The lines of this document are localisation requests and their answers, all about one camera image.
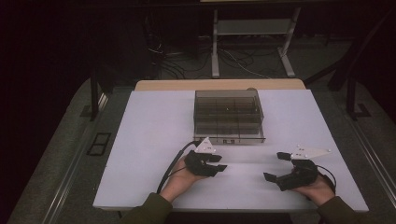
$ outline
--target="hand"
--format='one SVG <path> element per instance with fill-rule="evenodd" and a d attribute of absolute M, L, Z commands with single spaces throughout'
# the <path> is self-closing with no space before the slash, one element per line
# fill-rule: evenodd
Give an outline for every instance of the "hand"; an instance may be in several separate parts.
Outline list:
<path fill-rule="evenodd" d="M 317 206 L 321 206 L 333 197 L 335 197 L 335 194 L 334 192 L 332 192 L 330 186 L 320 175 L 318 175 L 318 178 L 314 183 L 308 186 L 302 186 L 293 189 L 293 191 L 299 192 L 304 196 L 308 197 Z"/>
<path fill-rule="evenodd" d="M 186 168 L 185 158 L 185 156 L 182 157 L 175 164 L 165 188 L 160 193 L 169 203 L 172 203 L 180 194 L 186 192 L 196 181 L 206 178 L 206 176 L 191 173 Z"/>

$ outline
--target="sleeve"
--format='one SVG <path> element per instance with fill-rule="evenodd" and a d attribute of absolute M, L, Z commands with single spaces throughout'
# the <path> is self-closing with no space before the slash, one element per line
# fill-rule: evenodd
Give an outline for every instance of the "sleeve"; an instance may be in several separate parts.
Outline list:
<path fill-rule="evenodd" d="M 150 193 L 146 201 L 129 211 L 120 221 L 122 224 L 162 224 L 172 210 L 172 204 L 162 196 Z"/>
<path fill-rule="evenodd" d="M 364 213 L 357 213 L 340 197 L 334 197 L 318 208 L 326 224 L 374 224 Z"/>

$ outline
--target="transparent plastic box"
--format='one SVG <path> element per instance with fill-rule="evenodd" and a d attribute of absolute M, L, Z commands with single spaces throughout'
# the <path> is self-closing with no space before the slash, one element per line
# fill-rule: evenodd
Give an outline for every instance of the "transparent plastic box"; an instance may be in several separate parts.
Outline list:
<path fill-rule="evenodd" d="M 194 140 L 212 144 L 263 143 L 262 104 L 256 90 L 196 91 Z"/>

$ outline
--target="white tabletop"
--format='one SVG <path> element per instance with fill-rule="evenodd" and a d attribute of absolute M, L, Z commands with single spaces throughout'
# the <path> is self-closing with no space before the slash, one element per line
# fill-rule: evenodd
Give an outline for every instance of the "white tabletop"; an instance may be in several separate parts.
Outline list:
<path fill-rule="evenodd" d="M 329 148 L 312 161 L 331 170 L 337 195 L 356 211 L 368 211 L 337 145 L 308 90 L 259 91 L 264 114 L 263 144 L 215 146 L 227 169 L 197 182 L 174 201 L 178 211 L 298 212 L 315 209 L 305 197 L 265 181 L 263 172 L 289 174 L 290 161 L 276 153 L 297 145 Z M 123 210 L 154 192 L 176 154 L 193 137 L 194 91 L 133 91 L 93 206 Z"/>

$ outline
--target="person's left hand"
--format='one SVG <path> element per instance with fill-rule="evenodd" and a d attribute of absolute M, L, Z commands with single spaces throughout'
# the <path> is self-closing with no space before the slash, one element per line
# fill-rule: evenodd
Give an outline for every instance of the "person's left hand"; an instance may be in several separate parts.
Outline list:
<path fill-rule="evenodd" d="M 180 194 L 186 192 L 196 181 L 207 178 L 207 176 L 194 175 L 186 168 L 186 163 L 182 157 L 172 170 L 165 188 L 161 191 L 160 195 L 166 201 L 172 203 Z"/>

